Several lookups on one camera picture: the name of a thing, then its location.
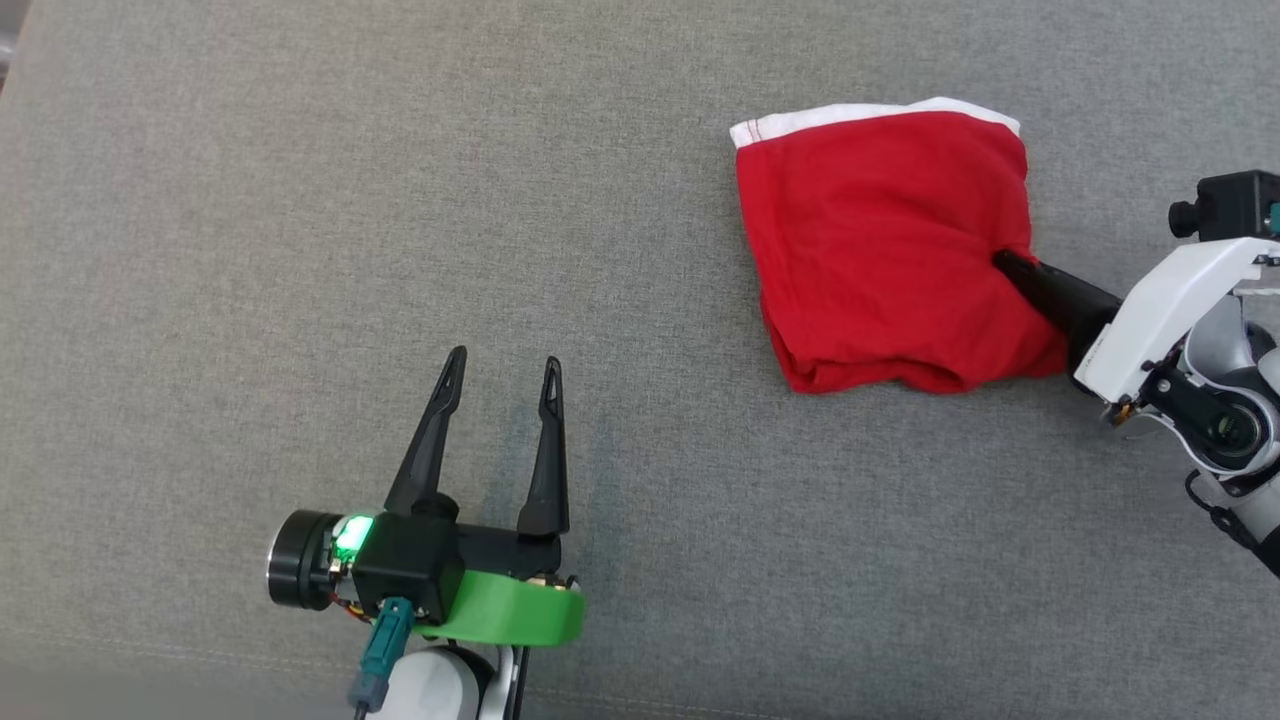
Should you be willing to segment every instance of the teal connector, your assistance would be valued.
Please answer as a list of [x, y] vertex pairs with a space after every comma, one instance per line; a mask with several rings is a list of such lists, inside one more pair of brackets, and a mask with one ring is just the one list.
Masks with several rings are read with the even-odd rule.
[[357, 720], [383, 708], [390, 687], [392, 667], [404, 655], [404, 644], [412, 632], [413, 605], [403, 597], [383, 601], [369, 634], [369, 644], [365, 646], [365, 656], [360, 661], [360, 674], [347, 693], [347, 702], [356, 708]]

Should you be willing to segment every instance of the folded red fabric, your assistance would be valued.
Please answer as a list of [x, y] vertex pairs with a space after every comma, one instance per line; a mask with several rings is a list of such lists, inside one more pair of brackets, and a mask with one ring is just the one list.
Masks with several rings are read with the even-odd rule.
[[1064, 370], [1061, 334], [991, 263], [1032, 256], [1018, 132], [950, 99], [732, 128], [760, 307], [796, 392], [964, 392]]

